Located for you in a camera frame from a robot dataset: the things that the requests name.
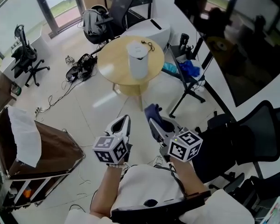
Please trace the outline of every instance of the black monitor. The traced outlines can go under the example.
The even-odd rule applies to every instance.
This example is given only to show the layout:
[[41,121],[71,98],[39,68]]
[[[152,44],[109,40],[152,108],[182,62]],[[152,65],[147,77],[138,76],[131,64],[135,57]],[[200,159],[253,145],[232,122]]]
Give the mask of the black monitor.
[[175,0],[203,37],[236,106],[280,74],[280,0]]

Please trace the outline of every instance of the white shirt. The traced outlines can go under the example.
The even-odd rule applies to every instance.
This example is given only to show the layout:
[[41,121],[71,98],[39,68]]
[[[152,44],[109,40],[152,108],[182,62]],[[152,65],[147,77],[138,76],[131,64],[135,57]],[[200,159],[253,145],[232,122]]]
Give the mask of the white shirt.
[[[119,184],[118,196],[112,210],[119,207],[143,205],[154,199],[164,202],[182,197],[178,184],[168,170],[149,165],[131,167]],[[251,213],[223,190],[216,191],[205,205],[180,216],[186,224],[253,224]],[[102,219],[79,210],[71,210],[65,224],[111,224],[107,217]]]

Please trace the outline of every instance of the human arm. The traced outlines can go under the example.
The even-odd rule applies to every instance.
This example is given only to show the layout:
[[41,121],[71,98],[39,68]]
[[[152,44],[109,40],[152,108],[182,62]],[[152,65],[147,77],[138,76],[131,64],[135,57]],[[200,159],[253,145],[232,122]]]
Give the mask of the human arm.
[[170,157],[170,160],[173,162],[176,173],[182,182],[187,195],[202,193],[208,190],[196,175],[190,162],[181,162],[174,157]]
[[107,168],[101,185],[90,206],[90,214],[99,218],[110,217],[119,188],[121,168]]

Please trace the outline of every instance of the glass door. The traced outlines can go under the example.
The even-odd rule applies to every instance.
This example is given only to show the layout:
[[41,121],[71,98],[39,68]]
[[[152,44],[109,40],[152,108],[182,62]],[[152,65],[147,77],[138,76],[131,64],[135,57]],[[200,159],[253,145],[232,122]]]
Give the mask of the glass door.
[[54,37],[81,20],[82,0],[37,0],[48,22],[45,29]]

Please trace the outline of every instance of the white cylindrical container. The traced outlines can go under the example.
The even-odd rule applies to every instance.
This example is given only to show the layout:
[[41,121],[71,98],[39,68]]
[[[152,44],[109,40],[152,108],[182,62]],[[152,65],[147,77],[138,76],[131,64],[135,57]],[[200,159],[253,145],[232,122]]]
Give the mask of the white cylindrical container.
[[142,79],[148,72],[148,49],[140,42],[133,41],[126,46],[129,67],[135,79]]

